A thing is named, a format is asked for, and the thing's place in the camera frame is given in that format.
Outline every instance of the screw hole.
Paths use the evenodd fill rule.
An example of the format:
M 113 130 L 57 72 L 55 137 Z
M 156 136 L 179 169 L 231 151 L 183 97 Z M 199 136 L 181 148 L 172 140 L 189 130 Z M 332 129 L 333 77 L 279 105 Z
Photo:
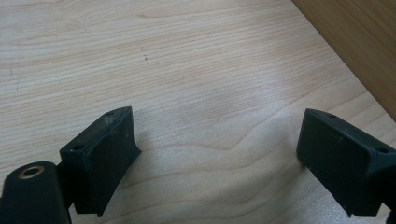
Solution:
M 20 179 L 29 179 L 37 175 L 40 175 L 43 171 L 44 171 L 44 166 L 32 166 L 20 172 L 18 177 Z
M 73 150 L 75 150 L 75 151 L 80 150 L 80 149 L 82 149 L 82 148 L 84 148 L 84 145 L 76 145 L 76 146 L 73 146 Z
M 382 152 L 382 153 L 389 153 L 389 150 L 387 150 L 386 148 L 383 148 L 383 147 L 379 147 L 376 150 L 379 152 Z

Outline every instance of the light wood surface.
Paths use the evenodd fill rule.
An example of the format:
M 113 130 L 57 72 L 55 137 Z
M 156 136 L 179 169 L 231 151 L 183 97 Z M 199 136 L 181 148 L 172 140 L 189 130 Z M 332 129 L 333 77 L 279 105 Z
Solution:
M 396 1 L 293 2 L 396 120 Z
M 296 159 L 307 107 L 393 147 L 396 125 L 290 0 L 1 1 L 2 181 L 126 105 L 143 152 L 74 223 L 385 221 Z

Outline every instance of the wood grain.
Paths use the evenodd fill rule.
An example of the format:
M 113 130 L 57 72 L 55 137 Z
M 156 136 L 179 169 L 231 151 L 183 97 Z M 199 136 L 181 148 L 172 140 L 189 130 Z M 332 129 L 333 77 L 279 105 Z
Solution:
M 393 147 L 396 125 L 291 1 L 0 4 L 1 180 L 134 109 L 142 154 L 74 223 L 384 223 L 348 218 L 296 159 L 307 107 Z
M 396 120 L 396 1 L 293 2 Z

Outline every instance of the wooden wall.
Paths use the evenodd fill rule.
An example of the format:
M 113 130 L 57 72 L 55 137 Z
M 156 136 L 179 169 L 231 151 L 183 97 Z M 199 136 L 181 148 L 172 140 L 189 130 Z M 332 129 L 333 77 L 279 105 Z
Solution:
M 396 1 L 293 2 L 396 120 Z

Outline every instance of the black plastic part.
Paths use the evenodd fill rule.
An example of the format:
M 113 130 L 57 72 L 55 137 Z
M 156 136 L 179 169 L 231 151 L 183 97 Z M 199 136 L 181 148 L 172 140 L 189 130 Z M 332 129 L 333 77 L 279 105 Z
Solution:
M 297 155 L 349 215 L 394 210 L 396 150 L 332 114 L 306 109 Z
M 55 164 L 33 162 L 8 175 L 0 203 L 0 223 L 70 223 Z
M 107 112 L 61 149 L 64 195 L 73 197 L 78 213 L 101 216 L 139 154 L 132 108 Z
M 387 224 L 396 224 L 396 213 L 394 211 L 390 212 L 387 218 Z

